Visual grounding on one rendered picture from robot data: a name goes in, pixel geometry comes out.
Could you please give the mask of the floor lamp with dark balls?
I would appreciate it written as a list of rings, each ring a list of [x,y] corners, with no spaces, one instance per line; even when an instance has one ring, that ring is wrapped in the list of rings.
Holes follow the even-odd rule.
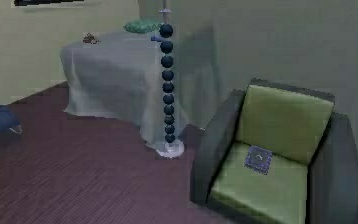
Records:
[[[159,153],[160,156],[165,158],[175,158],[179,157],[184,152],[183,143],[176,138],[176,128],[175,128],[175,96],[174,96],[174,72],[172,71],[172,66],[174,65],[174,59],[171,56],[174,45],[171,40],[173,36],[174,29],[169,23],[169,14],[171,10],[168,7],[168,0],[162,0],[162,9],[159,11],[162,15],[162,25],[159,28],[159,36],[156,37],[156,41],[160,43],[160,50],[163,53],[163,56],[160,60],[160,64],[163,67],[162,79],[163,79],[163,112],[164,117],[164,149]]]

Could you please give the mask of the small brown object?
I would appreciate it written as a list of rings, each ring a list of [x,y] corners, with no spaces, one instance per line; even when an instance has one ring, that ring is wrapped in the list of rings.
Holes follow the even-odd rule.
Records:
[[[90,44],[96,44],[99,42],[99,39],[97,39],[94,35],[92,35],[91,33],[87,33],[84,37],[83,37],[83,42],[84,43],[90,43]]]

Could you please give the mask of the table with grey cloth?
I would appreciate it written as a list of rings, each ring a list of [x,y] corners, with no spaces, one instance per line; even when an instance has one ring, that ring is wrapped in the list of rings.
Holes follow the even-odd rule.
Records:
[[[150,37],[121,31],[100,36],[97,44],[75,42],[63,47],[60,58],[69,86],[66,111],[131,122],[148,145],[163,142],[161,52]],[[179,135],[188,124],[204,128],[222,101],[212,32],[178,36],[173,57]]]

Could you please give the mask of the dark framed wall picture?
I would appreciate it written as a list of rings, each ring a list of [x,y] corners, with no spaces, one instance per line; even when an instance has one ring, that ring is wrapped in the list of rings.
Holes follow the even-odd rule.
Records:
[[[85,0],[13,0],[15,6],[49,5],[70,2],[83,2]]]

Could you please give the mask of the green crumpled object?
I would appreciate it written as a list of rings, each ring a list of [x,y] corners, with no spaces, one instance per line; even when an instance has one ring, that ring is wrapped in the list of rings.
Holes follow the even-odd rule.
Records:
[[[135,20],[126,23],[123,28],[130,33],[146,34],[158,30],[161,25],[161,22],[154,20]]]

